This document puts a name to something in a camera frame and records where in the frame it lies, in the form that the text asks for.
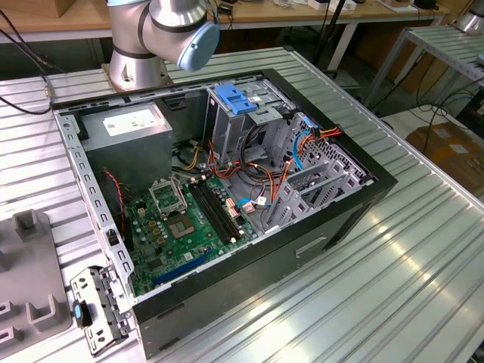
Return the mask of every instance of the red cable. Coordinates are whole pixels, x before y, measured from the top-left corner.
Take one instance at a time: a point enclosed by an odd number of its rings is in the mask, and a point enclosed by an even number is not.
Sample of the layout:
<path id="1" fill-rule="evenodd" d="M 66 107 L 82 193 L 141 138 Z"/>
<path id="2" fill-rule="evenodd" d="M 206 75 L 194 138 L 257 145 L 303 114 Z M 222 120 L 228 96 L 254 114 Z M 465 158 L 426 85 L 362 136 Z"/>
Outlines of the red cable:
<path id="1" fill-rule="evenodd" d="M 123 235 L 124 235 L 124 202 L 123 202 L 123 195 L 121 194 L 121 189 L 119 188 L 119 183 L 116 180 L 116 178 L 114 178 L 114 175 L 108 172 L 106 169 L 103 170 L 103 173 L 109 176 L 113 181 L 114 185 L 116 186 L 116 190 L 118 192 L 118 197 L 119 197 L 119 207 L 121 209 L 121 228 L 123 229 Z"/>

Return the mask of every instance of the open computer tower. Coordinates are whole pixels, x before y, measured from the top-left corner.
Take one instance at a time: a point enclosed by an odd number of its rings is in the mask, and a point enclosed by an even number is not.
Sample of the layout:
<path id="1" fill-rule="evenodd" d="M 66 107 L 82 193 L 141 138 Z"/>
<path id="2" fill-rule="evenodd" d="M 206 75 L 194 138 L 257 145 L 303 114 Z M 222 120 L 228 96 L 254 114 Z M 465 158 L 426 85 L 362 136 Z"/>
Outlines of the open computer tower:
<path id="1" fill-rule="evenodd" d="M 156 355 L 337 244 L 396 183 L 274 70 L 55 117 L 106 256 L 71 281 L 93 356 L 131 330 Z"/>

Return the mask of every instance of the cardboard box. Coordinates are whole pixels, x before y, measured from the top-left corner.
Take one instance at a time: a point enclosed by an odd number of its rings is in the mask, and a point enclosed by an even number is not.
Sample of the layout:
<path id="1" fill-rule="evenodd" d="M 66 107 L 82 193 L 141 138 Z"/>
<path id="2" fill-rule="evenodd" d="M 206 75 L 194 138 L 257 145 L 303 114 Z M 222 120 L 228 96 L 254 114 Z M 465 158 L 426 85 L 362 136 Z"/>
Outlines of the cardboard box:
<path id="1" fill-rule="evenodd" d="M 0 8 L 46 17 L 61 17 L 76 0 L 0 0 Z"/>
<path id="2" fill-rule="evenodd" d="M 407 141 L 422 151 L 427 130 L 416 129 Z M 426 156 L 474 196 L 484 195 L 484 147 L 454 123 L 432 126 Z"/>

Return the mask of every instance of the ram slot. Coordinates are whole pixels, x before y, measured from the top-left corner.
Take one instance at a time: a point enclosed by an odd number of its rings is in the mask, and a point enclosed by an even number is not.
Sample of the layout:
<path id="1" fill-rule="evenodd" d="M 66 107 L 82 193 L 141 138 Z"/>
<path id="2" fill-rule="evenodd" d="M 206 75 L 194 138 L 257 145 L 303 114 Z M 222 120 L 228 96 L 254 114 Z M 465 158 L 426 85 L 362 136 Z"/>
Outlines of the ram slot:
<path id="1" fill-rule="evenodd" d="M 203 184 L 191 185 L 189 189 L 222 243 L 229 244 L 233 241 L 232 238 L 237 239 L 239 237 L 237 228 L 212 191 Z"/>

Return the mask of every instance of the wooden table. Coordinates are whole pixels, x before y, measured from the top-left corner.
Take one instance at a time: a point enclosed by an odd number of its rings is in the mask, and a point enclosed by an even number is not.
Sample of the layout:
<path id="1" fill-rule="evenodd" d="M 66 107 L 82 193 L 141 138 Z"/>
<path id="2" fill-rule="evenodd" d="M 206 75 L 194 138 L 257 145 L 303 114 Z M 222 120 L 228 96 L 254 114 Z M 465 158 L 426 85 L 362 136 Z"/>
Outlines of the wooden table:
<path id="1" fill-rule="evenodd" d="M 19 32 L 28 42 L 48 40 L 90 39 L 111 37 L 109 11 L 104 0 L 77 0 L 61 17 L 50 18 L 18 11 L 5 11 Z M 354 11 L 341 13 L 337 23 L 345 24 L 345 30 L 340 43 L 334 52 L 328 69 L 335 70 L 343 57 L 349 41 L 359 23 L 433 20 L 432 25 L 439 25 L 448 10 L 420 10 L 418 13 L 397 14 L 375 0 L 367 0 L 357 5 Z M 328 14 L 327 22 L 332 18 Z M 230 26 L 227 16 L 221 14 L 222 29 Z M 294 5 L 284 9 L 274 4 L 272 0 L 263 3 L 239 2 L 234 6 L 233 29 L 255 29 L 284 26 L 322 25 L 324 11 L 316 11 L 307 5 Z M 6 22 L 0 19 L 0 27 L 11 32 Z M 0 43 L 8 42 L 0 36 Z"/>

